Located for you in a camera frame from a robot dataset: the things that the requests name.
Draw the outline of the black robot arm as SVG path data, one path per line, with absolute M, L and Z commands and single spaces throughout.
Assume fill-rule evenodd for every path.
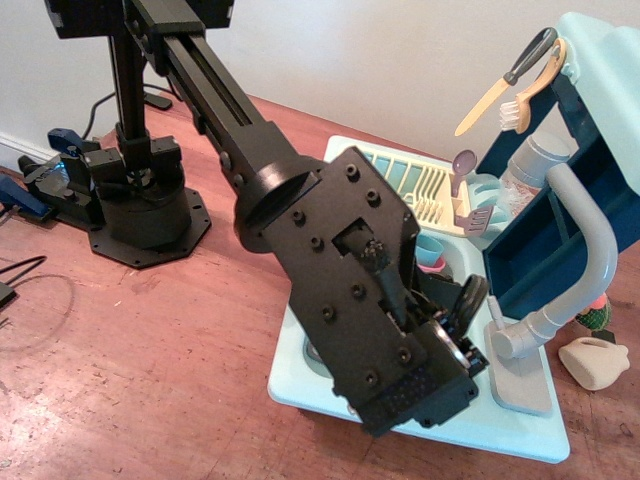
M 355 147 L 329 163 L 299 154 L 265 120 L 208 46 L 227 1 L 50 1 L 62 39 L 107 36 L 132 50 L 120 88 L 133 110 L 134 68 L 149 62 L 177 87 L 232 186 L 235 230 L 289 277 L 289 304 L 364 429 L 414 420 L 430 428 L 477 397 L 487 365 L 469 341 L 486 280 L 430 278 L 415 259 L 418 222 Z

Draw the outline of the black carbon gripper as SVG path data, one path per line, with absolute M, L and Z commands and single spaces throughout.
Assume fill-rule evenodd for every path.
M 263 232 L 334 393 L 373 436 L 409 420 L 445 423 L 477 397 L 474 378 L 487 365 L 467 332 L 488 281 L 423 274 L 418 233 L 409 207 L 353 147 Z

